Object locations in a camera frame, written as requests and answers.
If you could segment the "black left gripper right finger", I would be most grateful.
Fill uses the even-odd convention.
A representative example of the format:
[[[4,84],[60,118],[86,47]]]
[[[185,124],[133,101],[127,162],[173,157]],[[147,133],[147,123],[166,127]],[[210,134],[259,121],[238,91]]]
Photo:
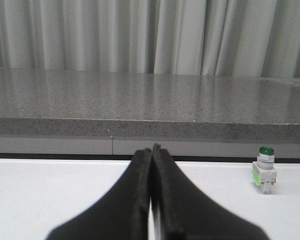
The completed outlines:
[[[266,240],[258,226],[223,208],[155,144],[151,159],[151,202],[160,240]]]

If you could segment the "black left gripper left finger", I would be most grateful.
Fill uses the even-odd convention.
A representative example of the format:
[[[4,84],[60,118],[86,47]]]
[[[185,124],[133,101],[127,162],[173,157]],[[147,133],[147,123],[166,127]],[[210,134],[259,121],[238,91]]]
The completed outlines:
[[[152,151],[137,150],[112,188],[87,210],[53,229],[49,240],[146,240]]]

